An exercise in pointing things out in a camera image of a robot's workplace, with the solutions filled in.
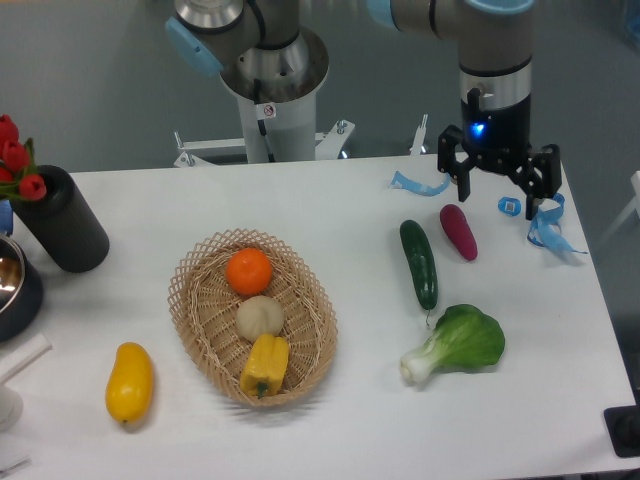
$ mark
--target artificial orange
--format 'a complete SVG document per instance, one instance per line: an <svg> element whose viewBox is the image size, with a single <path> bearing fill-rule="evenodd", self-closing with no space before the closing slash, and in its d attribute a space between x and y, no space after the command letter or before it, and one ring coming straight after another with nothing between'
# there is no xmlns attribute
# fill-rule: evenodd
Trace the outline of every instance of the artificial orange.
<svg viewBox="0 0 640 480"><path fill-rule="evenodd" d="M269 258L257 248L244 248L233 254L225 272L231 288L241 295L256 295L271 281Z"/></svg>

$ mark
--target cucumber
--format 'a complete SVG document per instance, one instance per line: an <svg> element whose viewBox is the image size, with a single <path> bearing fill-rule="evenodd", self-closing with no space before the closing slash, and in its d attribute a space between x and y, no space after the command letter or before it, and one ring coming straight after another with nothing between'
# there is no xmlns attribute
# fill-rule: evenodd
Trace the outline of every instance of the cucumber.
<svg viewBox="0 0 640 480"><path fill-rule="evenodd" d="M400 240L418 302L425 310L431 310L438 303L438 276L427 234L416 221L406 220L400 225Z"/></svg>

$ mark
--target white pipe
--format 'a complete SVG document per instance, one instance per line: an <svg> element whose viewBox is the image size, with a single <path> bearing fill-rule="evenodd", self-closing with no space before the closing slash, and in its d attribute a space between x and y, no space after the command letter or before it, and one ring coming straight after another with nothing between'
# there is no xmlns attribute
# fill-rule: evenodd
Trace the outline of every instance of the white pipe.
<svg viewBox="0 0 640 480"><path fill-rule="evenodd" d="M9 355L0 359L0 385L3 385L16 373L51 348L51 343L47 340L47 337L39 333Z"/></svg>
<svg viewBox="0 0 640 480"><path fill-rule="evenodd" d="M22 408L22 397L18 392L0 385L0 432L13 427L22 415Z"/></svg>

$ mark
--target metal bowl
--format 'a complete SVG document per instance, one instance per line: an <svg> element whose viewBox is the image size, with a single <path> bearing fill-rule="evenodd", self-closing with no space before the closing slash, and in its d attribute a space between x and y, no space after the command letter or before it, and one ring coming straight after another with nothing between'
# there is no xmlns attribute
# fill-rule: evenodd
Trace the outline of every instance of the metal bowl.
<svg viewBox="0 0 640 480"><path fill-rule="evenodd" d="M0 342L22 332L38 314L42 280L20 246L0 234Z"/></svg>

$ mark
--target plastic fruit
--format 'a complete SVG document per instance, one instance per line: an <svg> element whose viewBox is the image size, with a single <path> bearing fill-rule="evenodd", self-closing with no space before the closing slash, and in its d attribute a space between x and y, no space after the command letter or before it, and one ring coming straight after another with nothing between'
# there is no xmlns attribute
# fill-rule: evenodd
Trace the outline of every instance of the plastic fruit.
<svg viewBox="0 0 640 480"><path fill-rule="evenodd" d="M244 248L229 259L225 275L239 294L257 295L269 286L272 273L271 262L263 251Z"/></svg>
<svg viewBox="0 0 640 480"><path fill-rule="evenodd" d="M144 348L123 343L116 352L105 392L107 410L114 420L126 424L145 416L153 397L153 365Z"/></svg>

